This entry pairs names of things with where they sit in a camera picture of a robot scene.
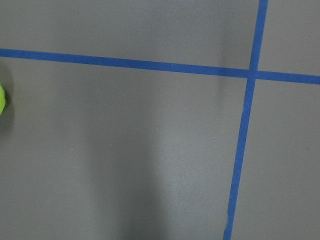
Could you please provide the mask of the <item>yellow tennis ball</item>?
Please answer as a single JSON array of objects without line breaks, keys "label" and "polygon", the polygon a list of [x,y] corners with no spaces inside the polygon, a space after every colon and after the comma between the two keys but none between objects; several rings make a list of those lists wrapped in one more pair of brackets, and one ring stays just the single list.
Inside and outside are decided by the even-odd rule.
[{"label": "yellow tennis ball", "polygon": [[2,85],[0,85],[0,115],[3,113],[6,107],[6,92]]}]

